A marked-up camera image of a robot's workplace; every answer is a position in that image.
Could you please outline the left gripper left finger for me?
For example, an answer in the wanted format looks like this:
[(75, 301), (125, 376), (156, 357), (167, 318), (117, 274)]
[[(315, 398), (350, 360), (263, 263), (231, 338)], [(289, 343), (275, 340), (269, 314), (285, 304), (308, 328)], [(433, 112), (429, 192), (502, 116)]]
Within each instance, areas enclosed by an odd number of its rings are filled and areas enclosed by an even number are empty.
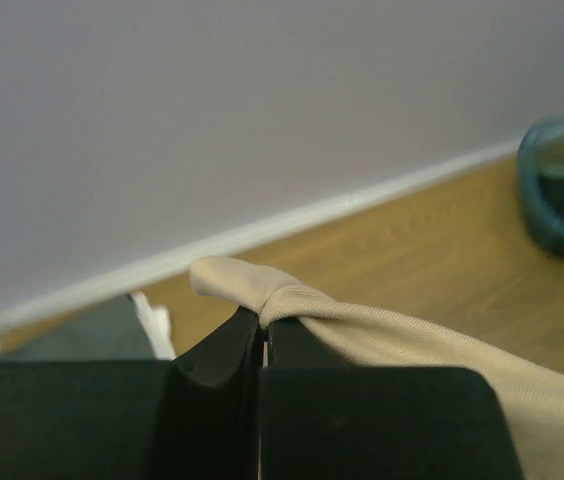
[(172, 360), (0, 362), (0, 479), (254, 479), (258, 316)]

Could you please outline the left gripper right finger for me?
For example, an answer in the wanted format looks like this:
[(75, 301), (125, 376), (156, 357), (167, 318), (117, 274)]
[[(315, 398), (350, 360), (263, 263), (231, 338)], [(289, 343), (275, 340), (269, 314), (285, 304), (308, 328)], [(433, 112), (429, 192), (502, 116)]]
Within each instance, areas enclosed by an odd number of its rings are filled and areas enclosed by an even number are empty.
[(464, 367), (362, 367), (298, 320), (260, 374), (264, 479), (520, 479), (497, 396)]

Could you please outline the beige t shirt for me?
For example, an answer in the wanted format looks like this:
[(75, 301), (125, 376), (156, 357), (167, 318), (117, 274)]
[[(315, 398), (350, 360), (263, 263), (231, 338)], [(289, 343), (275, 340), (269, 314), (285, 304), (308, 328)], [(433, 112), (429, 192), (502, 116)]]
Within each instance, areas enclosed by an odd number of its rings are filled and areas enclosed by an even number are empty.
[(528, 479), (564, 479), (564, 375), (452, 329), (337, 301), (295, 277), (229, 257), (189, 266), (193, 291), (245, 307), (268, 328), (295, 317), (345, 359), (368, 366), (461, 366), (494, 388)]

